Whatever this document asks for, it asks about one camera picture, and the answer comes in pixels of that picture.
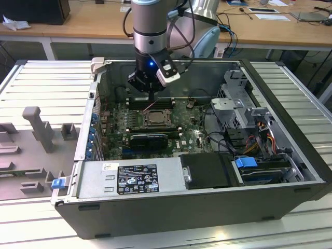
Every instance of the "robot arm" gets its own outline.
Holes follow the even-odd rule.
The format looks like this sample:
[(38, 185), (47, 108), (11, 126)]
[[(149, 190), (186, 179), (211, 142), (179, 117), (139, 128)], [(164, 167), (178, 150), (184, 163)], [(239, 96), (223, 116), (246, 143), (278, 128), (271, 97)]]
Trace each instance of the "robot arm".
[[(207, 57), (219, 38), (218, 3), (219, 0), (132, 0), (136, 70), (128, 82), (148, 92), (153, 100), (155, 92), (178, 80), (182, 73), (170, 56), (173, 48), (180, 55)], [(190, 8), (182, 16), (168, 17), (170, 11), (186, 4)]]

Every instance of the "warning label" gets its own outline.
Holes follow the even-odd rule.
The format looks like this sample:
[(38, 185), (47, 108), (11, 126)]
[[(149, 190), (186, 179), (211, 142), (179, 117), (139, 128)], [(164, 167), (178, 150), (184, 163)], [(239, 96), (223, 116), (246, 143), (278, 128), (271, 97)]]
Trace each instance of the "warning label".
[(119, 166), (117, 192), (119, 195), (159, 192), (157, 165)]

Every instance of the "laboratory floor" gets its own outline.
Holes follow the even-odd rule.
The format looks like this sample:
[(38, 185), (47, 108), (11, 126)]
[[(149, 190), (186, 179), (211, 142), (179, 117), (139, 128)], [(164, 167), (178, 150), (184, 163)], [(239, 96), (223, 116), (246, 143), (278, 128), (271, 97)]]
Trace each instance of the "laboratory floor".
[[(8, 52), (14, 57), (15, 60), (45, 60), (46, 56), (41, 44), (31, 42), (18, 42), (18, 41), (3, 41), (2, 44), (8, 50)], [(88, 47), (86, 44), (67, 44), (56, 43), (53, 44), (53, 48), (58, 56), (59, 60), (89, 60), (91, 57), (88, 53)], [(94, 57), (107, 57), (113, 59), (127, 59), (134, 57), (134, 49), (132, 45), (106, 45), (106, 44), (93, 44), (92, 45)], [(0, 63), (6, 64), (9, 67), (13, 66), (12, 59), (0, 49)], [(232, 58), (246, 58), (251, 61), (266, 61), (267, 50), (266, 49), (237, 49), (234, 52)], [(271, 61), (278, 61), (280, 59), (282, 51), (276, 50), (271, 57)], [(294, 72), (299, 80), (305, 85), (308, 83), (317, 67), (324, 61), (328, 52), (310, 51), (307, 57), (301, 62), (300, 66)], [(317, 82), (323, 79), (328, 70), (332, 67), (331, 59), (323, 65), (319, 73), (317, 73), (313, 82)], [(0, 65), (0, 82), (5, 78), (7, 72), (10, 69)], [(332, 110), (332, 100), (326, 103), (327, 108)]]

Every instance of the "wooden desk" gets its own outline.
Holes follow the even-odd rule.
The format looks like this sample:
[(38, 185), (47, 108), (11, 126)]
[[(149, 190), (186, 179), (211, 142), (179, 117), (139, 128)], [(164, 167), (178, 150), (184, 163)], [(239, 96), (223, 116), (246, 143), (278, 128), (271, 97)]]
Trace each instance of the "wooden desk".
[[(254, 7), (257, 2), (247, 0)], [(277, 7), (279, 12), (313, 11), (314, 6), (328, 7), (330, 4), (298, 0), (293, 7)], [(20, 40), (42, 43), (47, 58), (54, 60), (51, 43), (100, 43), (100, 44), (132, 44), (122, 31), (122, 20), (125, 15), (120, 12), (120, 3), (105, 3), (96, 5), (94, 1), (81, 3), (70, 1), (71, 14), (64, 25), (32, 24), (28, 30), (11, 31), (0, 25), (1, 40)], [(219, 12), (241, 14), (239, 8), (228, 6), (221, 2)], [(311, 25), (297, 22), (290, 14), (285, 14), (290, 21), (259, 20), (255, 15), (229, 15), (232, 30), (238, 36), (237, 47), (263, 49), (291, 49), (291, 50), (330, 50), (332, 48), (332, 27)], [(225, 15), (220, 16), (227, 23)], [(131, 30), (132, 19), (127, 20), (128, 30)], [(229, 43), (230, 37), (222, 33), (219, 46)]]
[[(247, 1), (251, 7), (258, 7), (254, 5), (254, 0)], [(310, 0), (297, 0), (292, 7), (277, 7), (270, 6), (282, 12), (302, 11), (312, 12), (314, 6), (326, 8), (331, 6), (329, 3)], [(219, 12), (225, 13), (242, 13), (239, 8), (232, 9), (227, 3), (221, 3)], [(328, 16), (328, 13), (321, 11), (321, 14)], [(260, 20), (255, 15), (251, 15), (253, 20), (248, 15), (228, 15), (232, 30), (238, 35), (239, 44), (256, 44), (256, 45), (280, 45), (280, 46), (295, 46), (295, 47), (315, 47), (316, 48), (332, 48), (332, 27), (317, 23), (298, 22), (292, 15), (283, 14), (288, 17), (290, 21), (274, 21), (274, 20)], [(220, 16), (223, 23), (227, 23), (225, 15)], [(221, 36), (220, 41), (225, 39), (225, 35)]]

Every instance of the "paper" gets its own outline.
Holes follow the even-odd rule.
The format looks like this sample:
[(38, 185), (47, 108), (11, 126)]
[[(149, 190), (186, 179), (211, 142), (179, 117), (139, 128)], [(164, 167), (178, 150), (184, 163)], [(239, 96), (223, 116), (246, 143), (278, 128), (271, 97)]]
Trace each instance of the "paper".
[(3, 16), (3, 17), (4, 17), (4, 21), (2, 22), (2, 24), (11, 30), (16, 31), (16, 30), (31, 28), (31, 26), (29, 26), (28, 22), (26, 22), (26, 21), (17, 22), (17, 21), (8, 19), (5, 16)]
[(290, 19), (288, 19), (287, 17), (285, 17), (285, 16), (279, 16), (279, 15), (256, 14), (256, 16), (259, 19), (264, 19), (264, 20), (290, 21)]
[(121, 6), (120, 12), (127, 12), (130, 9), (130, 6)]
[(282, 6), (282, 7), (288, 6), (287, 4), (283, 3), (280, 0), (270, 0), (269, 1), (269, 5), (272, 5), (272, 6)]

